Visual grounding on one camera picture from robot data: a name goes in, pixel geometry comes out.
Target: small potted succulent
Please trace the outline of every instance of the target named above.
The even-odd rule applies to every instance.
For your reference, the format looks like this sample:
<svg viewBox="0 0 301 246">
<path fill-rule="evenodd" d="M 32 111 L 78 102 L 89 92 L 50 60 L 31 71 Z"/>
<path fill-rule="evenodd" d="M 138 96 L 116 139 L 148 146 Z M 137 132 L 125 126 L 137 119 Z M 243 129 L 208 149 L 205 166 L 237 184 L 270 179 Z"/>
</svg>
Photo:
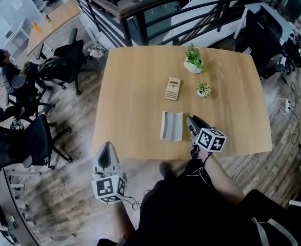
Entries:
<svg viewBox="0 0 301 246">
<path fill-rule="evenodd" d="M 186 52 L 186 59 L 184 62 L 185 68 L 193 74 L 199 74 L 203 71 L 203 60 L 200 58 L 199 49 L 194 47 L 193 44 L 188 47 Z"/>
<path fill-rule="evenodd" d="M 195 89 L 197 90 L 197 94 L 200 97 L 210 97 L 211 96 L 211 87 L 206 83 L 198 82 Z"/>
</svg>

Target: white pot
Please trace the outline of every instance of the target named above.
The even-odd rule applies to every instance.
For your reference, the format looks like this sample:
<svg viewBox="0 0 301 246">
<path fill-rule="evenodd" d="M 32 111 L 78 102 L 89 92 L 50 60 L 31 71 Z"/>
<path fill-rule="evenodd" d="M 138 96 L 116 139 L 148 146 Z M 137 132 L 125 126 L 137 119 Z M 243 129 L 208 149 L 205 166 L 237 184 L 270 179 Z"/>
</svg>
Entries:
<svg viewBox="0 0 301 246">
<path fill-rule="evenodd" d="M 187 60 L 188 60 L 188 58 L 186 57 L 184 65 L 185 65 L 185 68 L 188 69 L 188 71 L 190 73 L 199 74 L 202 72 L 201 68 L 198 68 L 194 64 L 187 62 Z"/>
<path fill-rule="evenodd" d="M 200 97 L 205 97 L 205 93 L 204 92 L 201 92 L 199 90 L 197 90 L 197 95 L 200 96 Z"/>
</svg>

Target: calculator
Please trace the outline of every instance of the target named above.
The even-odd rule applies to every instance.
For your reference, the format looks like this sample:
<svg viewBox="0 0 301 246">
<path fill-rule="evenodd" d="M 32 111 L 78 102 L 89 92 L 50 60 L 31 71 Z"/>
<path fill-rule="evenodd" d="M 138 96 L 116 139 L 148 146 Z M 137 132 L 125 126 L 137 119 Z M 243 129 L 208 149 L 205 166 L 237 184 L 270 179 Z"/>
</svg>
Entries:
<svg viewBox="0 0 301 246">
<path fill-rule="evenodd" d="M 165 91 L 165 98 L 169 100 L 177 100 L 179 94 L 181 79 L 170 77 L 167 82 L 167 87 Z"/>
</svg>

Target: electrical outlet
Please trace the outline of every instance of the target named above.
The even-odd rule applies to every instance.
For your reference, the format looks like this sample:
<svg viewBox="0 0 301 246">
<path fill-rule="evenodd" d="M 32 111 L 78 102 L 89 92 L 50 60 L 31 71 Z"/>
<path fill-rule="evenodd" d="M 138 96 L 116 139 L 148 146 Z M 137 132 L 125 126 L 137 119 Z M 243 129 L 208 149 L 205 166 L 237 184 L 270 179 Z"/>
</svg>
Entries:
<svg viewBox="0 0 301 246">
<path fill-rule="evenodd" d="M 290 109 L 290 103 L 288 99 L 285 99 L 285 110 L 287 113 L 289 113 Z"/>
</svg>

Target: white cube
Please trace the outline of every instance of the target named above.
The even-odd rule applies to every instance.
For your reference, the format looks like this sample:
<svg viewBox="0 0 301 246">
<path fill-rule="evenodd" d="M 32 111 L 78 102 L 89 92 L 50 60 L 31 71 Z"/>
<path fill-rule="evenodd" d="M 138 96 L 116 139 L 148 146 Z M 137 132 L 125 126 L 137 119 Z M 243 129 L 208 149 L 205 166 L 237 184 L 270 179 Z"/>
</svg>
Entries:
<svg viewBox="0 0 301 246">
<path fill-rule="evenodd" d="M 226 139 L 227 137 L 219 130 L 202 128 L 196 144 L 208 152 L 221 152 Z"/>
<path fill-rule="evenodd" d="M 91 181 L 96 199 L 112 204 L 124 199 L 126 182 L 118 175 Z"/>
</svg>

